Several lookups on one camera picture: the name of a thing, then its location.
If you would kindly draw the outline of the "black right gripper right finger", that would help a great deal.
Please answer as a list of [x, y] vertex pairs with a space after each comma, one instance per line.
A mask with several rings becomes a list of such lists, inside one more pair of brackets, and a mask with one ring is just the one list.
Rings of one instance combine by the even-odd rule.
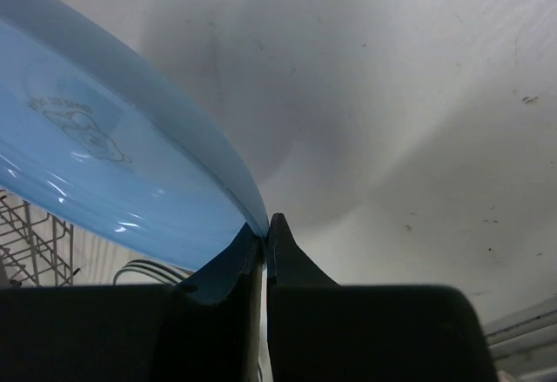
[[339, 285], [284, 215], [268, 235], [267, 339], [276, 381], [495, 381], [477, 315], [444, 285]]

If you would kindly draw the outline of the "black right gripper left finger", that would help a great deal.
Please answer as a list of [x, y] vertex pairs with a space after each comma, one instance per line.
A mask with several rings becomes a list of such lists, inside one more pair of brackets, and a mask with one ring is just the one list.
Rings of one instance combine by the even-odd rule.
[[177, 285], [2, 289], [4, 381], [253, 381], [260, 239]]

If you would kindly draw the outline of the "white plate thin green lines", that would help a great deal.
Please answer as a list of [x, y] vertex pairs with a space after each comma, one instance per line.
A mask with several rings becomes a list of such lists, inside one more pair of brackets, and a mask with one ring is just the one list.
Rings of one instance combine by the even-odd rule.
[[119, 269], [114, 274], [112, 283], [114, 285], [178, 285], [192, 274], [193, 271], [138, 258], [129, 261]]

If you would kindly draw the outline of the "light blue plate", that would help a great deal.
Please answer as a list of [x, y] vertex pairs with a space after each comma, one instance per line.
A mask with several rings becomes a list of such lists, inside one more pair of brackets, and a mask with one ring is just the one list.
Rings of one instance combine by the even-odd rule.
[[224, 133], [134, 50], [58, 0], [1, 0], [1, 185], [185, 269], [269, 220]]

